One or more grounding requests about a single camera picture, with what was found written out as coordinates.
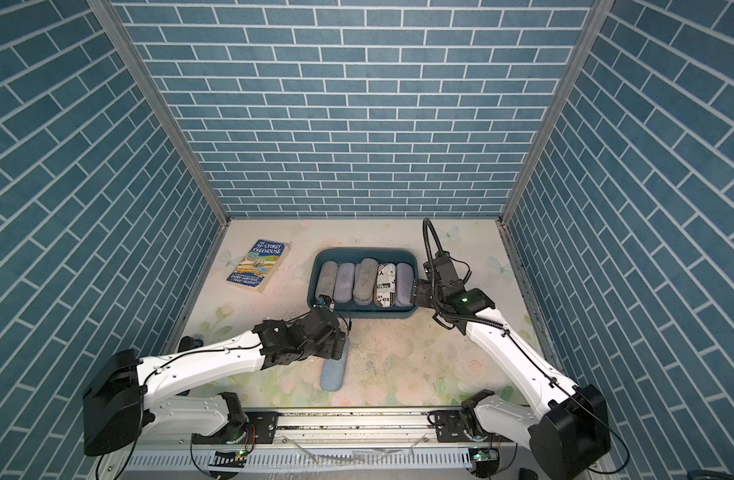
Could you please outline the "light blue glasses case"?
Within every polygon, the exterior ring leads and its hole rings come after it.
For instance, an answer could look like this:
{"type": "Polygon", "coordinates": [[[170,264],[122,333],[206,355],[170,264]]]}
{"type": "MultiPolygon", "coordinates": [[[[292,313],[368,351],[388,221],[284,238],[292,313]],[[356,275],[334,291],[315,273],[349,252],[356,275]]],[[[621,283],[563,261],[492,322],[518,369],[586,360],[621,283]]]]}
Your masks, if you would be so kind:
{"type": "Polygon", "coordinates": [[[346,339],[341,358],[338,360],[327,359],[324,362],[320,377],[320,386],[322,390],[327,392],[337,392],[342,388],[346,373],[349,346],[350,340],[346,339]]]}

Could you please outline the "newspaper print glasses case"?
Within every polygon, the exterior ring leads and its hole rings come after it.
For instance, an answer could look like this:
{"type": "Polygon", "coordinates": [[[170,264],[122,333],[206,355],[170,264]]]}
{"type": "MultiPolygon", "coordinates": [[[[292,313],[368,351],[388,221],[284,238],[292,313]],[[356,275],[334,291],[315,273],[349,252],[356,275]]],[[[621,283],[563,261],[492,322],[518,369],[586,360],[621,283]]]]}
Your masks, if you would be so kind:
{"type": "Polygon", "coordinates": [[[380,264],[374,287],[374,303],[380,308],[390,308],[396,302],[397,267],[393,263],[380,264]]]}

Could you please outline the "dark grey glasses case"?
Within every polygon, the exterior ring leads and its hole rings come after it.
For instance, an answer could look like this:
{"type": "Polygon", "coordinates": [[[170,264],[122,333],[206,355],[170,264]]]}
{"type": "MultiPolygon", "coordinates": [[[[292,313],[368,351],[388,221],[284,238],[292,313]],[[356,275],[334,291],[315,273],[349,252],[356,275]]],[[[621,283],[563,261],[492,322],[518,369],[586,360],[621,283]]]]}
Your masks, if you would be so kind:
{"type": "Polygon", "coordinates": [[[355,268],[352,297],[357,305],[365,306],[373,302],[379,262],[365,258],[355,268]]]}

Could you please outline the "lavender fabric glasses case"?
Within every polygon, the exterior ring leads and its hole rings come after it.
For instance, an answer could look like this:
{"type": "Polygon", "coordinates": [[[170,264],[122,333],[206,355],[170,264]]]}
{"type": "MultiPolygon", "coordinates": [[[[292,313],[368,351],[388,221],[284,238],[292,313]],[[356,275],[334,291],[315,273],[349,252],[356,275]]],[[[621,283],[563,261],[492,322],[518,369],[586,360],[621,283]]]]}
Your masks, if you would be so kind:
{"type": "Polygon", "coordinates": [[[341,263],[338,266],[333,291],[333,300],[337,304],[347,304],[353,298],[356,265],[351,262],[341,263]]]}

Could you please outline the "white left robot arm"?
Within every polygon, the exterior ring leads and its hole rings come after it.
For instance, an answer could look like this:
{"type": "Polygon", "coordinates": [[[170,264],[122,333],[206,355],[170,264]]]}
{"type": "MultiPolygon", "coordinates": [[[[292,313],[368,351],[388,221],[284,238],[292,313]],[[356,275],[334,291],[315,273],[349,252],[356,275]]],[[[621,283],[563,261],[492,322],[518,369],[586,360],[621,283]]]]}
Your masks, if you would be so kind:
{"type": "Polygon", "coordinates": [[[225,377],[310,357],[339,360],[347,332],[327,307],[292,320],[264,320],[238,336],[184,352],[137,357],[122,350],[99,368],[82,394],[84,453],[99,457],[136,441],[164,419],[155,408],[225,377]]]}

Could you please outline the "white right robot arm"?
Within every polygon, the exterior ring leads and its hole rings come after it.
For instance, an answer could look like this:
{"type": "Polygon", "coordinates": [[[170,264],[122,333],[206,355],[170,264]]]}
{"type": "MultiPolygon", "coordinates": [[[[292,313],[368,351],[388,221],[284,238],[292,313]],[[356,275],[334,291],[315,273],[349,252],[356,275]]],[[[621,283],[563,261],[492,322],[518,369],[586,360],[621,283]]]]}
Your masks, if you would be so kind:
{"type": "Polygon", "coordinates": [[[426,279],[413,287],[415,305],[482,348],[526,400],[516,405],[491,390],[468,398],[460,419],[469,437],[498,434],[528,448],[551,479],[574,479],[610,451],[607,404],[596,387],[579,387],[541,357],[486,294],[466,289],[447,252],[431,256],[424,270],[426,279]]]}

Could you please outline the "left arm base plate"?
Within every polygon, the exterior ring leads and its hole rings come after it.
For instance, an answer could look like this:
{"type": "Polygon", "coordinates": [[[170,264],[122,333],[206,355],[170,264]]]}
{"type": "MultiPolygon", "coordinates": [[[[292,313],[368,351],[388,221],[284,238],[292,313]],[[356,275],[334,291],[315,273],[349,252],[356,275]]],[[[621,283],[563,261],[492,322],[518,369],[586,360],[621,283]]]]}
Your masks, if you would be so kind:
{"type": "Polygon", "coordinates": [[[257,445],[271,444],[276,435],[279,413],[273,411],[245,412],[230,418],[217,433],[204,436],[192,435],[196,445],[257,445]]]}

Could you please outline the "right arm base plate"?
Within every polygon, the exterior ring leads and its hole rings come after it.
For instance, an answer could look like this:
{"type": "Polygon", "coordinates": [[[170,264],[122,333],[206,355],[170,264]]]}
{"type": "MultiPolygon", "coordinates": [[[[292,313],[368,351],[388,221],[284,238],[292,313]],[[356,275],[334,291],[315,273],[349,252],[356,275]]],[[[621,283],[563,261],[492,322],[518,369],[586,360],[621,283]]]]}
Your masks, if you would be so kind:
{"type": "Polygon", "coordinates": [[[481,438],[467,429],[461,409],[432,410],[426,416],[439,443],[480,442],[481,438]]]}

